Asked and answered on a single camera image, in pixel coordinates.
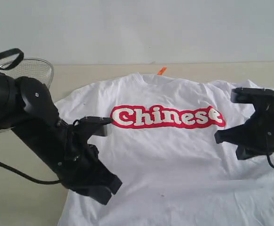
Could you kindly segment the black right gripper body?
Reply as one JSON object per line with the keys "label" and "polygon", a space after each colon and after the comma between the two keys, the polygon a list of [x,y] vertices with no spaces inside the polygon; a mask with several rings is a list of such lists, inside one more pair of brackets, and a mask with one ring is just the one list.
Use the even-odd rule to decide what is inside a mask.
{"label": "black right gripper body", "polygon": [[242,146],[266,146],[274,153],[274,112],[254,113],[243,125],[248,127],[248,141]]}

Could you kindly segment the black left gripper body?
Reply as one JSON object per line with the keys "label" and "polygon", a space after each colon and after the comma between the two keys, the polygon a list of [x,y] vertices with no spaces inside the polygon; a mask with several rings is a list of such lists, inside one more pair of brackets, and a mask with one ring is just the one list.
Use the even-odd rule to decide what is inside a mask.
{"label": "black left gripper body", "polygon": [[109,170],[99,160],[99,151],[93,144],[77,141],[59,141],[54,144],[57,175],[55,184],[61,184],[76,193],[108,193]]}

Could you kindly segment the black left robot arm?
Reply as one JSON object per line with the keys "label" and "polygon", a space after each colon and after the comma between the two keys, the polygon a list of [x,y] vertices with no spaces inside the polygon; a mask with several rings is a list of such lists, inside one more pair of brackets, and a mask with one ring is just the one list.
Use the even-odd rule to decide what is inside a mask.
{"label": "black left robot arm", "polygon": [[106,205],[122,185],[88,140],[105,136],[111,118],[88,116],[66,123],[47,86],[0,73],[0,130],[11,129],[56,175],[57,182]]}

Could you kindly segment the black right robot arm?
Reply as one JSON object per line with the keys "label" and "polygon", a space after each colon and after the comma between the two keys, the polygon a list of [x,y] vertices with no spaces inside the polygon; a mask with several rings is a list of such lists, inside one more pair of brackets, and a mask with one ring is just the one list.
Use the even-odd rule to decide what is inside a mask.
{"label": "black right robot arm", "polygon": [[235,88],[231,102],[252,104],[254,113],[245,123],[218,130],[214,137],[217,144],[228,142],[237,145],[238,160],[274,153],[274,91],[258,88]]}

